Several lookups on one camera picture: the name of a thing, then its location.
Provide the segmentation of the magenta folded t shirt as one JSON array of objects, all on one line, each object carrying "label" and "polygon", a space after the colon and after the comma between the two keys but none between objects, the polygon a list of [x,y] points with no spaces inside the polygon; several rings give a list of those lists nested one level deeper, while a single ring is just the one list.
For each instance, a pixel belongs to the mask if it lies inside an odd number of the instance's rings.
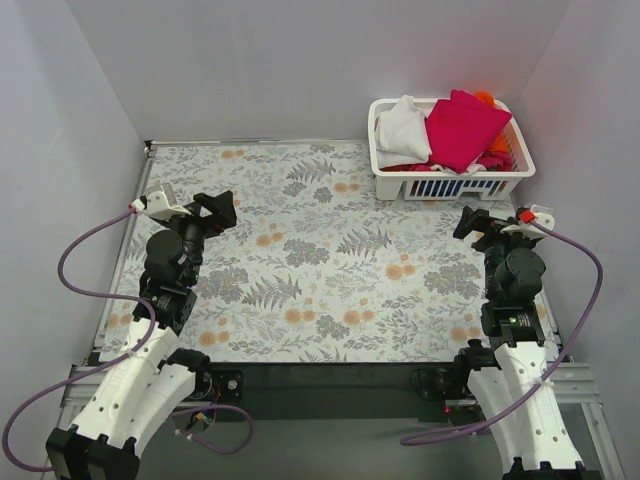
[{"label": "magenta folded t shirt", "polygon": [[463,174],[488,151],[494,135],[489,132],[492,111],[474,95],[453,89],[439,99],[425,120],[432,153],[428,164]]}]

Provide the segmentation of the white t shirt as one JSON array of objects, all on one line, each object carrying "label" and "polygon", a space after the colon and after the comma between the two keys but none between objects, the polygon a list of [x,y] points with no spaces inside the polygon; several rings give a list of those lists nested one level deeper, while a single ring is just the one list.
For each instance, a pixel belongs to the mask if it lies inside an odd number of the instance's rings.
[{"label": "white t shirt", "polygon": [[432,149],[425,120],[423,111],[408,95],[401,97],[391,109],[376,115],[374,141],[380,169],[428,162]]}]

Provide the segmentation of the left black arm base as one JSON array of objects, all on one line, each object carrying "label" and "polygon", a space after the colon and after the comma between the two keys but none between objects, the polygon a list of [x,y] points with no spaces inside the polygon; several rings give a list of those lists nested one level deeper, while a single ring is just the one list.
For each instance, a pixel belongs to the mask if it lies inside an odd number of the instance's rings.
[{"label": "left black arm base", "polygon": [[196,373],[190,400],[233,403],[242,398],[244,373],[241,370],[213,369]]}]

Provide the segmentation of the floral patterned table mat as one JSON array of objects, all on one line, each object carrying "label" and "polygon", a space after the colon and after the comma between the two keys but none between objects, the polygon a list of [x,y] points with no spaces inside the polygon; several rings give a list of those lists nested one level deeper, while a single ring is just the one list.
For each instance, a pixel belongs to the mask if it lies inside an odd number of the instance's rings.
[{"label": "floral patterned table mat", "polygon": [[231,191],[181,348],[217,362],[449,361],[483,335],[484,268],[454,228],[473,197],[381,201],[362,144],[168,146],[150,185]]}]

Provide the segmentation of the dark red t shirt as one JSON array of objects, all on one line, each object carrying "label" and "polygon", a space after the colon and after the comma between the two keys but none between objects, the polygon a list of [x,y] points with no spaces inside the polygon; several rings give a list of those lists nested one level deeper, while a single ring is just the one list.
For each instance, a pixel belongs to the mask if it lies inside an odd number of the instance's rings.
[{"label": "dark red t shirt", "polygon": [[426,163],[401,164],[382,168],[384,172],[429,172],[431,167]]}]

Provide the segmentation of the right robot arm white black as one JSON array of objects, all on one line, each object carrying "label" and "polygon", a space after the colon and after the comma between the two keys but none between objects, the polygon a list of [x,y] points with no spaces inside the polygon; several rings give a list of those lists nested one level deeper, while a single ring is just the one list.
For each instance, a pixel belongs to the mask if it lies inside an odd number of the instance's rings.
[{"label": "right robot arm white black", "polygon": [[584,464],[564,424],[535,305],[546,265],[534,248],[553,227],[551,210],[539,206],[520,208],[506,220],[465,207],[454,230],[457,239],[481,235],[473,247],[484,256],[481,324],[490,345],[472,341],[461,350],[452,383],[478,401],[506,479],[600,476]]}]

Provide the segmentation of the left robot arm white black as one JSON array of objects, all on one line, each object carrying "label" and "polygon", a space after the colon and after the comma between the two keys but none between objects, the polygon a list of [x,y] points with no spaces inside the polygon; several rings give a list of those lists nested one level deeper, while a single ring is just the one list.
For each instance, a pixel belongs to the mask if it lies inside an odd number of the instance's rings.
[{"label": "left robot arm white black", "polygon": [[193,290],[207,239],[237,223],[233,194],[194,195],[176,204],[169,185],[134,205],[160,225],[146,244],[139,300],[121,361],[108,366],[96,392],[65,429],[46,442],[58,479],[133,479],[156,430],[186,397],[205,398],[213,386],[207,355],[176,348],[197,296]]}]

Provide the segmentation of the orange t shirt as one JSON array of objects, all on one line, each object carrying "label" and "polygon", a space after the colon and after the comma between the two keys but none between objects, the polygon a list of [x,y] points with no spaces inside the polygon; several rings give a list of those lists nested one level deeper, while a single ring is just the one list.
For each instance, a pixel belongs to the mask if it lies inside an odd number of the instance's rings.
[{"label": "orange t shirt", "polygon": [[474,97],[492,111],[489,116],[489,132],[494,135],[494,138],[487,147],[487,151],[491,155],[506,154],[508,152],[508,145],[503,130],[510,122],[512,115],[498,107],[494,97],[488,92],[476,92]]}]

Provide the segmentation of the white plastic basket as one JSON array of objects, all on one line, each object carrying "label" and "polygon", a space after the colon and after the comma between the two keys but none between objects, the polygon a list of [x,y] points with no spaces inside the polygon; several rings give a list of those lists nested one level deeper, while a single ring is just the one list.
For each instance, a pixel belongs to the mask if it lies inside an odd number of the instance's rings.
[{"label": "white plastic basket", "polygon": [[453,200],[463,194],[474,193],[486,201],[505,200],[521,180],[532,177],[536,167],[515,119],[503,129],[512,169],[486,171],[472,175],[458,175],[438,171],[385,172],[380,169],[374,130],[379,115],[398,102],[396,98],[374,101],[368,112],[368,143],[370,164],[375,175],[376,197],[392,201],[400,194],[406,200]]}]

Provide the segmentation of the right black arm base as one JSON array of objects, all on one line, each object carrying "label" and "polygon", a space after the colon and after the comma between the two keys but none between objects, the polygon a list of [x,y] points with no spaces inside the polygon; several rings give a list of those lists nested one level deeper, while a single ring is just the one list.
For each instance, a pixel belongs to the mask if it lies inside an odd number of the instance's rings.
[{"label": "right black arm base", "polygon": [[409,384],[423,400],[466,400],[472,397],[463,378],[445,367],[415,369],[409,375]]}]

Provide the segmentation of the aluminium frame rail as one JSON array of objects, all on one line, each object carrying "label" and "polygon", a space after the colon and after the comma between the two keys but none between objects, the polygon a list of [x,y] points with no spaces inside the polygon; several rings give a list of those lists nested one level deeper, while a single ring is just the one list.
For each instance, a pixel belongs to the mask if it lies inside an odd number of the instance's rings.
[{"label": "aluminium frame rail", "polygon": [[106,378],[108,369],[87,375],[64,387],[61,405],[63,407],[84,407],[95,396],[98,387]]}]

